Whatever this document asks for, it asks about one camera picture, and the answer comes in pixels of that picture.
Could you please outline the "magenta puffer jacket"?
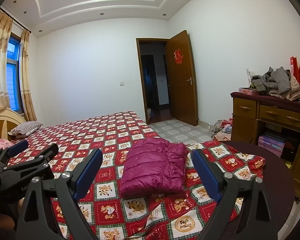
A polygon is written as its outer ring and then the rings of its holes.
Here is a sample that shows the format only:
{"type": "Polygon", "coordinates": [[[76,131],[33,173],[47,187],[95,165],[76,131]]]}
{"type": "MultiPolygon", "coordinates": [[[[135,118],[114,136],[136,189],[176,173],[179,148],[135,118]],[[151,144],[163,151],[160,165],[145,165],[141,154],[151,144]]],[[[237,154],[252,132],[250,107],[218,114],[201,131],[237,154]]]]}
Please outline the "magenta puffer jacket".
{"type": "Polygon", "coordinates": [[[128,151],[119,193],[123,198],[184,190],[188,150],[182,143],[160,138],[136,142],[128,151]]]}

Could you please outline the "clothes pile on floor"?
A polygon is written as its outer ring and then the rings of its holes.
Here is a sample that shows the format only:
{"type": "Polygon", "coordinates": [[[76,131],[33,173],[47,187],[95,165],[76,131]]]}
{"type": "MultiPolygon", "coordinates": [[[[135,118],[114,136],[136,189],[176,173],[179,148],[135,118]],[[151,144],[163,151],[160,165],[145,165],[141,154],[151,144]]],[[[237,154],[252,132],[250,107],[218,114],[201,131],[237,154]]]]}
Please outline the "clothes pile on floor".
{"type": "Polygon", "coordinates": [[[233,119],[218,120],[212,129],[212,139],[215,141],[230,141],[233,119]]]}

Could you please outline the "grey clothes pile on dresser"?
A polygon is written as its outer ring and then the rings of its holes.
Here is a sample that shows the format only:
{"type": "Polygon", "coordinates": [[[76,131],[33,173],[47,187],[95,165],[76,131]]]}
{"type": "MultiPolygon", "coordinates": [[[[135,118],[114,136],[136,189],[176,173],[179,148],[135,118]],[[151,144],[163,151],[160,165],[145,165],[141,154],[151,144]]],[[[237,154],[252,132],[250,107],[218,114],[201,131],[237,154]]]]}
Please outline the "grey clothes pile on dresser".
{"type": "Polygon", "coordinates": [[[250,79],[250,87],[256,89],[260,95],[289,101],[300,99],[300,84],[288,69],[280,67],[273,70],[269,67],[265,74],[253,75],[250,79]]]}

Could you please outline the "striped grey pillow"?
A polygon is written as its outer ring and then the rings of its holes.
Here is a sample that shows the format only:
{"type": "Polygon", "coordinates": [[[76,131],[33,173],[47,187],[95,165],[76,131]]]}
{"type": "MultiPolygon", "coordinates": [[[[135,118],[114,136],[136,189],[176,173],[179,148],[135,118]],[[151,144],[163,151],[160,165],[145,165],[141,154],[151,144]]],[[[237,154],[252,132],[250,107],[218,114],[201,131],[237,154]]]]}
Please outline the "striped grey pillow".
{"type": "Polygon", "coordinates": [[[10,130],[8,135],[15,137],[16,139],[23,139],[36,132],[42,125],[43,124],[38,121],[28,121],[10,130]]]}

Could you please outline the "dark round chair seat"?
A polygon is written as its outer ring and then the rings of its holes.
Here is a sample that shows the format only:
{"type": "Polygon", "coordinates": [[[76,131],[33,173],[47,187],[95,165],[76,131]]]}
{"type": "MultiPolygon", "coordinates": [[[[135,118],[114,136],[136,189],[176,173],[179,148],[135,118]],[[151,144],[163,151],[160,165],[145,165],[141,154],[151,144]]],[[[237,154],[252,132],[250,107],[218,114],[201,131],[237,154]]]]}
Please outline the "dark round chair seat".
{"type": "Polygon", "coordinates": [[[277,231],[280,231],[284,227],[294,203],[295,188],[291,172],[278,156],[257,145],[234,141],[226,141],[225,144],[239,152],[258,155],[265,159],[263,180],[275,212],[277,231]]]}

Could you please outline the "beige wooden headboard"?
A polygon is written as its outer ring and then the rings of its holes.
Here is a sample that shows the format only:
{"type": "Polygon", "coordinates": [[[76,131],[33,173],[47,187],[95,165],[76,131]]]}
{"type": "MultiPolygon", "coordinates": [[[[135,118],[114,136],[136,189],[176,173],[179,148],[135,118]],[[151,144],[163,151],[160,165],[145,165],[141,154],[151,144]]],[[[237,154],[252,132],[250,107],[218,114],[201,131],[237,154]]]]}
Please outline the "beige wooden headboard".
{"type": "Polygon", "coordinates": [[[13,137],[8,132],[25,122],[26,120],[17,112],[5,109],[0,113],[0,138],[13,140],[13,137]]]}

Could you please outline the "red patterned bedspread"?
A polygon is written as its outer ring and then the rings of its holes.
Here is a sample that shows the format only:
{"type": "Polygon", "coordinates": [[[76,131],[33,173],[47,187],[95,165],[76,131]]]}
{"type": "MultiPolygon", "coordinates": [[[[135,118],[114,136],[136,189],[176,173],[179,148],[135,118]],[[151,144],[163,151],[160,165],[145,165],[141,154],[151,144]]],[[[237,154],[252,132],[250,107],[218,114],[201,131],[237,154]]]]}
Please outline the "red patterned bedspread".
{"type": "Polygon", "coordinates": [[[32,161],[56,144],[59,152],[49,161],[55,178],[72,172],[94,149],[102,151],[101,167],[78,202],[96,239],[196,239],[217,203],[193,163],[195,150],[246,181],[261,177],[266,164],[215,140],[170,142],[130,111],[40,128],[27,141],[8,164],[32,161]]]}

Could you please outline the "beige right curtain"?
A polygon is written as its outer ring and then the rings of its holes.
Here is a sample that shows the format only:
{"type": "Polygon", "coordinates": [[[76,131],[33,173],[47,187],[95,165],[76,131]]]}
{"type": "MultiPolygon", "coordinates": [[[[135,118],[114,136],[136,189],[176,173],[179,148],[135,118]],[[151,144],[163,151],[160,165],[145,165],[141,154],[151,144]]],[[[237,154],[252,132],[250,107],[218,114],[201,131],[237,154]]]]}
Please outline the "beige right curtain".
{"type": "Polygon", "coordinates": [[[23,30],[20,39],[20,67],[19,67],[19,79],[20,79],[20,92],[21,100],[24,109],[24,115],[26,121],[37,121],[36,113],[34,110],[31,90],[30,90],[30,75],[29,75],[29,41],[30,32],[23,30]]]}

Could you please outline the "pink box in dresser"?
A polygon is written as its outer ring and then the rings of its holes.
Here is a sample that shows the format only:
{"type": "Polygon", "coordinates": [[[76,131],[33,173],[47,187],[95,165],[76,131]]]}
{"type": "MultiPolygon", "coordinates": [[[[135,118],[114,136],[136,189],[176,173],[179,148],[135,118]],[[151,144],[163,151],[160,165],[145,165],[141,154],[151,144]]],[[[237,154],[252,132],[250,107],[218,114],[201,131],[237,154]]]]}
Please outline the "pink box in dresser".
{"type": "Polygon", "coordinates": [[[278,157],[281,157],[281,154],[285,146],[285,142],[268,137],[266,135],[262,135],[258,137],[258,146],[265,148],[266,150],[277,155],[278,157]]]}

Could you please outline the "brown wooden dresser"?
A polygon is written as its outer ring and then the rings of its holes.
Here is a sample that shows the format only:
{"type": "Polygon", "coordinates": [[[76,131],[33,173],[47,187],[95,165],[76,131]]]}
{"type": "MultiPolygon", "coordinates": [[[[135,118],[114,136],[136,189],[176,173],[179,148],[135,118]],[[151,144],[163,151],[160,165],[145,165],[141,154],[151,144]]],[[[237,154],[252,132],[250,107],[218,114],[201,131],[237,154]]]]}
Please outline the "brown wooden dresser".
{"type": "Polygon", "coordinates": [[[300,102],[272,96],[231,94],[232,134],[235,142],[258,145],[258,137],[285,142],[281,159],[292,173],[295,199],[300,201],[300,102]]]}

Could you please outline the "blue window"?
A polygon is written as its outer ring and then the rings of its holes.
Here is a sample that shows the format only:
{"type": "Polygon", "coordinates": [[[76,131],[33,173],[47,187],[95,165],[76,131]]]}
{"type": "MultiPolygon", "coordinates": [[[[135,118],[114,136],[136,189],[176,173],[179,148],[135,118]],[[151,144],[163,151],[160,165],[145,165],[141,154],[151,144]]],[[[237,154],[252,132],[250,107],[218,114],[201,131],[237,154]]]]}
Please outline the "blue window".
{"type": "Polygon", "coordinates": [[[11,33],[7,46],[6,77],[10,108],[19,114],[23,114],[19,79],[20,41],[19,36],[11,33]]]}

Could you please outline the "brown wooden door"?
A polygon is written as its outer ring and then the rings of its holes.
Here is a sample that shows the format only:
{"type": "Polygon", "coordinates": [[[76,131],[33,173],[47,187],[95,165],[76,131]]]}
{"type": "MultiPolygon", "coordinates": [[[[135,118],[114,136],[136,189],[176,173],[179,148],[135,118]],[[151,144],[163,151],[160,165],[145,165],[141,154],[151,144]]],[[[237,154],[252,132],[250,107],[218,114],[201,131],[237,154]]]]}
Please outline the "brown wooden door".
{"type": "Polygon", "coordinates": [[[190,37],[186,30],[170,38],[165,48],[167,60],[167,75],[170,88],[171,114],[177,120],[198,125],[198,99],[196,73],[191,48],[190,37]],[[173,53],[180,49],[184,55],[183,63],[177,65],[173,53]],[[191,86],[188,80],[195,79],[191,86]]]}

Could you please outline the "red door decoration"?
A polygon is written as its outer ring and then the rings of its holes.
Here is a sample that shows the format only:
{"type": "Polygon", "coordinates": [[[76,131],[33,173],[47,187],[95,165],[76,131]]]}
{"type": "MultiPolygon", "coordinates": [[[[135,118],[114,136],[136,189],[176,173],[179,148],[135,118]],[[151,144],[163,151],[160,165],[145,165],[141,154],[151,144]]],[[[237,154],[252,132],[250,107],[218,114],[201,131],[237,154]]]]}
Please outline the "red door decoration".
{"type": "Polygon", "coordinates": [[[173,55],[174,55],[174,61],[177,65],[183,63],[184,55],[182,54],[180,49],[175,50],[173,55]]]}

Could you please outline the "dark door frame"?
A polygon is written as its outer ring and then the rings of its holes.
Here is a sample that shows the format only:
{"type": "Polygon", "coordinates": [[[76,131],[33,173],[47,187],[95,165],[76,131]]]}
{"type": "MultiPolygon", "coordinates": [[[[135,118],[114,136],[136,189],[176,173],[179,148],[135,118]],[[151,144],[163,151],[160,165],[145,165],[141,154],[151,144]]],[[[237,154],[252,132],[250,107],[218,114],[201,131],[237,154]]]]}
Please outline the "dark door frame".
{"type": "Polygon", "coordinates": [[[137,38],[141,87],[147,124],[172,119],[164,38],[137,38]]]}

